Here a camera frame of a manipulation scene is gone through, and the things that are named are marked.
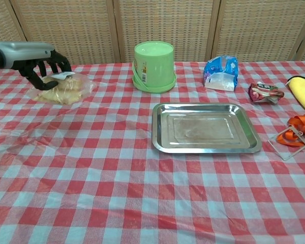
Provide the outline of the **black and silver left hand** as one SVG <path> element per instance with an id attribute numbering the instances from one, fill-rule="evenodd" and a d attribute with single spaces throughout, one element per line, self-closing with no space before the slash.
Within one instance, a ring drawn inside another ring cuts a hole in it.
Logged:
<path id="1" fill-rule="evenodd" d="M 58 53 L 52 44 L 0 41 L 0 69 L 17 70 L 38 90 L 50 90 L 57 86 L 56 81 L 44 83 L 34 71 L 34 67 L 38 66 L 41 76 L 46 76 L 44 63 L 50 65 L 53 73 L 57 73 L 58 68 L 63 72 L 72 71 L 68 59 Z"/>

